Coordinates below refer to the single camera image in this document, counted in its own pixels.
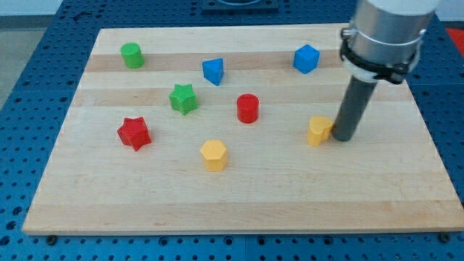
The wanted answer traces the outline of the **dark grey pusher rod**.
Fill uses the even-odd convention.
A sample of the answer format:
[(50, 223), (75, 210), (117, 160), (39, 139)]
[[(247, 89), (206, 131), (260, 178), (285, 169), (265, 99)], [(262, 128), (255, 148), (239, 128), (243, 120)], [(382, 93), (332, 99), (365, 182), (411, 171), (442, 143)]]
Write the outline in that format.
[(336, 140), (350, 141), (352, 139), (376, 85), (377, 83), (367, 83), (355, 76), (350, 78), (331, 131)]

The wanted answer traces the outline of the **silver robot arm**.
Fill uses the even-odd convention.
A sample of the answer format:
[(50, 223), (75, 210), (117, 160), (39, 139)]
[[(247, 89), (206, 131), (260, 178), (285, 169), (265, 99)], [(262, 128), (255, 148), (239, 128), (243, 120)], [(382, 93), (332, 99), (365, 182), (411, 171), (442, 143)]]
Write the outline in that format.
[(351, 72), (331, 131), (352, 139), (380, 80), (403, 82), (418, 64), (422, 38), (440, 0), (359, 0), (349, 26), (341, 30), (339, 55)]

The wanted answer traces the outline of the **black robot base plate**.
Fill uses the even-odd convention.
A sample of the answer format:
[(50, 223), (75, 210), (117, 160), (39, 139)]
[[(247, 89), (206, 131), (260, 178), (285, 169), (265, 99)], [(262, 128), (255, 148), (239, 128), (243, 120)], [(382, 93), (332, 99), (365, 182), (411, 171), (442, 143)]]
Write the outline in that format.
[(276, 11), (279, 0), (201, 0), (203, 12)]

